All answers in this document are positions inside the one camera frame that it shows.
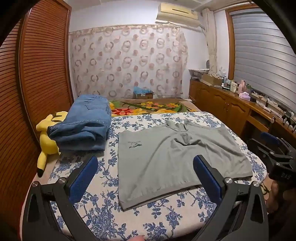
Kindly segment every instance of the pink bottle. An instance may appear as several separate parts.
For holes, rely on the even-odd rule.
[[[245,90],[245,85],[244,85],[244,80],[242,80],[241,83],[239,84],[239,88],[238,88],[237,93],[238,94],[243,93],[244,90]]]

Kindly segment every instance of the blue denim jeans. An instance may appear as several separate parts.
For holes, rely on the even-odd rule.
[[[80,95],[71,106],[64,121],[47,128],[50,139],[59,150],[104,150],[111,109],[106,98]]]

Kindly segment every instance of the wall-mounted air conditioner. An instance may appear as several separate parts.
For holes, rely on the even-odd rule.
[[[200,26],[196,11],[169,3],[161,3],[159,5],[156,19],[180,23],[195,28]]]

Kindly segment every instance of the sheer curtain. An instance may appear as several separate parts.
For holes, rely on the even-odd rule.
[[[208,8],[202,11],[205,24],[205,37],[207,39],[207,48],[209,51],[210,71],[209,74],[217,73],[217,34],[214,12]]]
[[[70,33],[71,61],[77,95],[132,98],[134,86],[155,97],[181,97],[188,57],[180,27],[132,25]]]

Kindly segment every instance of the wooden louvered door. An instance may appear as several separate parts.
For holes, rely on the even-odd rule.
[[[20,41],[20,76],[33,126],[73,103],[69,82],[70,9],[62,0],[41,0],[27,14]]]
[[[16,230],[40,153],[20,97],[16,69],[19,28],[20,22],[0,47],[0,221]]]

